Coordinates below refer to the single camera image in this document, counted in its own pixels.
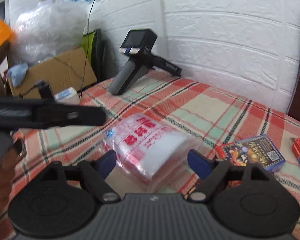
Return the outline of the person's left hand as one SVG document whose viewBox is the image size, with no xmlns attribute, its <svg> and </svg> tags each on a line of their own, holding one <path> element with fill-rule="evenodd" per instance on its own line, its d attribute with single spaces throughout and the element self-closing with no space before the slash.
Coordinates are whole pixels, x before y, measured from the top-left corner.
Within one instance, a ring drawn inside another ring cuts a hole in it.
<svg viewBox="0 0 300 240">
<path fill-rule="evenodd" d="M 9 202 L 12 181 L 15 177 L 15 167 L 25 155 L 24 148 L 24 139 L 19 138 L 3 157 L 0 165 L 0 211 Z"/>
</svg>

